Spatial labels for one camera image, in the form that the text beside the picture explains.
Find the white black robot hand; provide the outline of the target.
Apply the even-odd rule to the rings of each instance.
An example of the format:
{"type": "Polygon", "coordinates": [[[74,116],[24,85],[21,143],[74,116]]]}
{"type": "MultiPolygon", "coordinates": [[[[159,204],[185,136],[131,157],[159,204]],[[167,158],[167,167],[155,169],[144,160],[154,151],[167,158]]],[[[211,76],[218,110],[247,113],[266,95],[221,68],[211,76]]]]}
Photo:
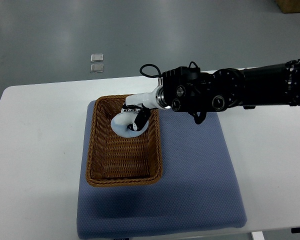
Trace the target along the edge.
{"type": "Polygon", "coordinates": [[[138,93],[129,95],[125,98],[121,110],[132,113],[132,123],[128,125],[131,131],[141,131],[149,121],[152,109],[160,109],[161,106],[157,101],[157,92],[138,93]]]}

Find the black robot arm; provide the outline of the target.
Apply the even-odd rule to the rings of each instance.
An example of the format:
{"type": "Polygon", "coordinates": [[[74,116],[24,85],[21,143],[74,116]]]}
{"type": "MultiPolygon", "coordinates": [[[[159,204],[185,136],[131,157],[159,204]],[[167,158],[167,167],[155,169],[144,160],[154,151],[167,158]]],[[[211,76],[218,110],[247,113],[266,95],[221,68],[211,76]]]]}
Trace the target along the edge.
{"type": "Polygon", "coordinates": [[[159,72],[160,84],[149,93],[128,96],[121,108],[127,128],[141,131],[152,109],[172,109],[191,115],[199,125],[210,112],[257,106],[300,106],[300,59],[264,67],[223,68],[202,72],[195,62],[159,72]]]}

